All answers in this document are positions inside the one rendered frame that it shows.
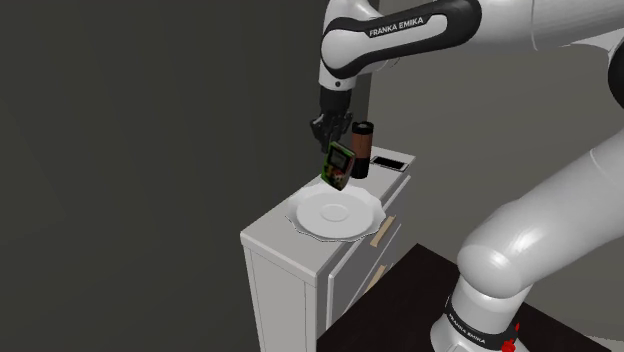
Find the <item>white chest of drawers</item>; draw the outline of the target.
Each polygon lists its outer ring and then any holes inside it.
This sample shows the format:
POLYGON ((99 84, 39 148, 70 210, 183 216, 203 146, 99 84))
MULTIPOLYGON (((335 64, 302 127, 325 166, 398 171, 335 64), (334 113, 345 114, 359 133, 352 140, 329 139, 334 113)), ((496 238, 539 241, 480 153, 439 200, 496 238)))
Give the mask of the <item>white chest of drawers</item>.
POLYGON ((353 183, 386 213, 378 232, 356 242, 322 242, 297 232, 279 203, 240 234, 261 352, 316 352, 317 339, 397 263, 405 236, 406 195, 414 156, 380 147, 353 183))

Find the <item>black robot stand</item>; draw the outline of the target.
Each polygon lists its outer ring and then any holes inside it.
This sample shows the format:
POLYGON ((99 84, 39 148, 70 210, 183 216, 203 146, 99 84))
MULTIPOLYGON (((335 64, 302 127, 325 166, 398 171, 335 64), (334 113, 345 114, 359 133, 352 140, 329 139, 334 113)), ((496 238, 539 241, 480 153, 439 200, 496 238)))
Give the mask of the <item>black robot stand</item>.
MULTIPOLYGON (((317 340, 316 352, 434 352, 430 330, 459 277, 417 244, 317 340)), ((524 303, 513 318, 530 352, 613 352, 524 303)))

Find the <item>brown and black cylinder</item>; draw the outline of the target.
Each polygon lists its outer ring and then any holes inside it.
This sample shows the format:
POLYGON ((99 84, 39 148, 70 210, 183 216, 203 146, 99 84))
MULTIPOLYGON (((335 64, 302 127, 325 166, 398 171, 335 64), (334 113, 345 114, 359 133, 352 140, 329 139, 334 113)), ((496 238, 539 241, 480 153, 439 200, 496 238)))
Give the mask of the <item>brown and black cylinder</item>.
POLYGON ((352 124, 352 150, 355 152, 355 161, 351 177, 364 179, 368 176, 374 124, 368 121, 352 124))

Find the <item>black smartphone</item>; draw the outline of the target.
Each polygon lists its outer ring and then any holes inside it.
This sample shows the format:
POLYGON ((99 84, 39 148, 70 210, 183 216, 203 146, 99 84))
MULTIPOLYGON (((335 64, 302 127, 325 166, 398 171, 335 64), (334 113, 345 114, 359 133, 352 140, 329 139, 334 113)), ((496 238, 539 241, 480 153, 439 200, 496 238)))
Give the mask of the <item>black smartphone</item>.
POLYGON ((390 169, 396 172, 404 172, 409 164, 407 162, 390 159, 381 155, 374 156, 370 163, 382 168, 390 169))

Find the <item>green handheld game console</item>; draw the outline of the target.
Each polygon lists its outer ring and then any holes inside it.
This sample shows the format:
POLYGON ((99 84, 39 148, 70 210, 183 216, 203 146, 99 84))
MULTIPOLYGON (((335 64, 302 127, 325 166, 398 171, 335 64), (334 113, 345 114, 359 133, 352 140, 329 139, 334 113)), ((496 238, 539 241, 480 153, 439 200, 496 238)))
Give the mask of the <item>green handheld game console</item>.
POLYGON ((339 142, 329 144, 320 173, 321 179, 329 186, 342 191, 349 182, 356 154, 339 142))

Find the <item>white scalloped plate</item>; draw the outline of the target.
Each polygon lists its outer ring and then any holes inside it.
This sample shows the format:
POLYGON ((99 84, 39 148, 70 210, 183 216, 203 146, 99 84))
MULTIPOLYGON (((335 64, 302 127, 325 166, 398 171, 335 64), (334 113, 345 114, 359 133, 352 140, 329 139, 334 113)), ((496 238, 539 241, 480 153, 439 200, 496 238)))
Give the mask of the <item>white scalloped plate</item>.
POLYGON ((364 188, 337 190, 324 182, 286 200, 285 217, 299 233, 322 242, 354 242, 376 233, 386 218, 381 201, 364 188))

